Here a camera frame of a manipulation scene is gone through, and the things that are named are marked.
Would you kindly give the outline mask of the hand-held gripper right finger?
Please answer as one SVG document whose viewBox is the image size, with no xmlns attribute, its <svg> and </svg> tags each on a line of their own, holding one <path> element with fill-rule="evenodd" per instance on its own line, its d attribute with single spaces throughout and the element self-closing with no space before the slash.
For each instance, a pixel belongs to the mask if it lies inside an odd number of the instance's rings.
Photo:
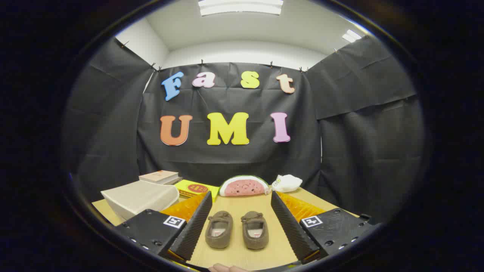
<svg viewBox="0 0 484 272">
<path fill-rule="evenodd" d="M 271 206 L 302 264 L 340 252 L 373 230 L 366 216 L 341 208 L 324 211 L 287 193 L 273 192 Z"/>
</svg>

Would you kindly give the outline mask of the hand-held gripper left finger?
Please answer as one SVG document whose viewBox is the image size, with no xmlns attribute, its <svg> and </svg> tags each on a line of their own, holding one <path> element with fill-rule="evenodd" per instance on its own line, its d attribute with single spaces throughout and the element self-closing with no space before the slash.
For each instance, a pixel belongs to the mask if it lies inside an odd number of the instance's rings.
<svg viewBox="0 0 484 272">
<path fill-rule="evenodd" d="M 146 209 L 115 227 L 142 250 L 178 262 L 191 259 L 213 203 L 211 191 L 161 212 Z"/>
</svg>

